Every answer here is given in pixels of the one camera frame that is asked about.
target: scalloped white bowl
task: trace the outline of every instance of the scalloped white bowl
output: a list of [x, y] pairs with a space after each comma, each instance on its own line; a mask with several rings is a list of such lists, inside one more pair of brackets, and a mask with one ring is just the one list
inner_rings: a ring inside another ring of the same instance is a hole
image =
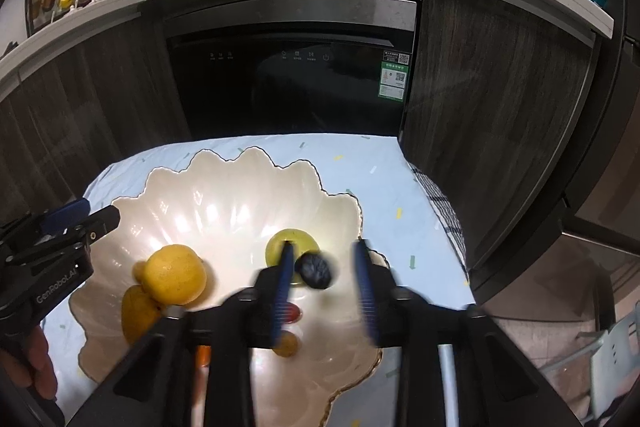
[[[113, 204], [120, 225], [92, 246], [94, 275], [69, 304], [86, 334], [79, 365], [93, 380], [102, 381], [127, 350], [120, 302], [136, 283], [131, 274], [136, 261], [164, 245], [193, 248], [206, 262], [209, 282], [191, 307], [208, 308], [252, 284], [266, 266], [267, 241], [287, 228], [315, 238], [335, 267], [335, 280], [324, 291], [291, 288], [289, 301], [302, 310], [302, 318], [286, 326], [301, 341], [295, 357], [254, 350], [259, 427], [324, 425], [333, 400], [380, 362], [382, 353], [367, 340], [360, 321], [351, 266], [351, 244], [362, 230], [360, 206], [349, 194], [324, 192], [310, 162], [281, 168], [260, 148], [249, 148], [236, 160], [203, 150], [183, 171], [154, 169], [142, 194]], [[201, 413], [202, 401], [193, 415], [196, 425]]]

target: yellow bottle cap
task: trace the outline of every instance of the yellow bottle cap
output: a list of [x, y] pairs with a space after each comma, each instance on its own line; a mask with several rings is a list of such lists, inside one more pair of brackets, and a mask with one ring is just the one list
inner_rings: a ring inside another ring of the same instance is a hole
[[63, 10], [66, 10], [67, 8], [71, 7], [73, 3], [74, 3], [74, 0], [60, 0], [60, 7]]

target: white tablecloth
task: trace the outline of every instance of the white tablecloth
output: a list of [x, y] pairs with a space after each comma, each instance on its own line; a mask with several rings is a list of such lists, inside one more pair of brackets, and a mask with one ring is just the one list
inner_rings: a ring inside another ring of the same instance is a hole
[[[251, 146], [264, 149], [279, 166], [309, 160], [329, 194], [352, 192], [362, 206], [363, 237], [386, 256], [399, 284], [449, 308], [462, 309], [474, 301], [444, 227], [393, 137], [298, 134], [171, 144], [111, 165], [84, 197], [93, 212], [117, 197], [139, 195], [155, 167], [179, 171], [202, 149], [232, 159]], [[44, 330], [60, 385], [58, 404], [69, 420], [95, 384], [78, 367], [84, 332], [71, 316], [66, 299], [47, 316]], [[396, 350], [386, 350], [372, 377], [338, 397], [328, 427], [392, 424], [397, 355]]]

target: human hand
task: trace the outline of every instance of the human hand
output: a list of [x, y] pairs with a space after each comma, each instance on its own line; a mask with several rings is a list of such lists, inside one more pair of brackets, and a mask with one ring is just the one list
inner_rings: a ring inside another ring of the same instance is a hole
[[34, 328], [27, 338], [24, 354], [35, 369], [33, 378], [29, 368], [2, 349], [0, 349], [0, 364], [16, 386], [29, 387], [33, 384], [41, 397], [52, 400], [56, 397], [58, 380], [49, 357], [49, 343], [39, 326]]

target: yellow citrus fruit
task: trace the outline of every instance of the yellow citrus fruit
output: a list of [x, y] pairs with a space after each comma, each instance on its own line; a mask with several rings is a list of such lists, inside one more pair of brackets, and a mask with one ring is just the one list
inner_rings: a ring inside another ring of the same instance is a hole
[[132, 269], [133, 279], [138, 281], [140, 284], [142, 284], [142, 272], [145, 269], [145, 264], [146, 264], [146, 261], [138, 261], [133, 265], [133, 269]]
[[297, 336], [290, 331], [283, 331], [278, 345], [273, 348], [273, 352], [279, 357], [288, 359], [293, 357], [298, 352], [298, 349], [300, 349], [300, 341]]
[[147, 259], [142, 286], [161, 304], [188, 304], [203, 292], [207, 272], [196, 253], [185, 245], [167, 245]]
[[144, 335], [162, 315], [160, 304], [136, 285], [129, 288], [122, 297], [120, 308], [122, 333], [129, 345]]
[[267, 261], [267, 266], [276, 266], [280, 261], [280, 254], [282, 253], [282, 244], [285, 241], [293, 243], [293, 260], [295, 261], [303, 253], [307, 251], [318, 251], [318, 243], [304, 230], [299, 229], [284, 229], [273, 234], [273, 237], [267, 243], [267, 247], [264, 249], [264, 257]]

